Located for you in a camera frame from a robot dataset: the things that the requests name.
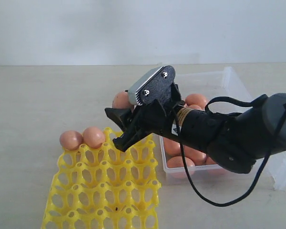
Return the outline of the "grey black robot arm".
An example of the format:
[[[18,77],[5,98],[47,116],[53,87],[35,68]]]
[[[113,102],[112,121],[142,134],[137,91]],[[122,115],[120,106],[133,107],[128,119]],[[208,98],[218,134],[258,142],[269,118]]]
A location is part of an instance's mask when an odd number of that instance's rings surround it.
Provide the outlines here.
[[[106,108],[105,113],[123,134],[114,145],[126,151],[151,133],[206,153],[224,169],[247,174],[258,159],[286,151],[286,93],[261,95],[251,102],[227,96],[211,103],[226,102],[246,108],[243,113],[214,113],[206,107],[184,106],[175,83],[142,88],[134,110]]]

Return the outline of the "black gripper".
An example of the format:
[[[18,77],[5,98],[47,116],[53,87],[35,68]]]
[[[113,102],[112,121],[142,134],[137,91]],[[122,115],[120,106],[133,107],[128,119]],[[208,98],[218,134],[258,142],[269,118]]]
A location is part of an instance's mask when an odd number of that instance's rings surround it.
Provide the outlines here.
[[[172,83],[162,98],[131,108],[104,109],[106,116],[123,132],[113,144],[125,152],[149,134],[180,142],[196,150],[213,153],[225,151],[225,120],[207,111],[182,105],[178,86]]]

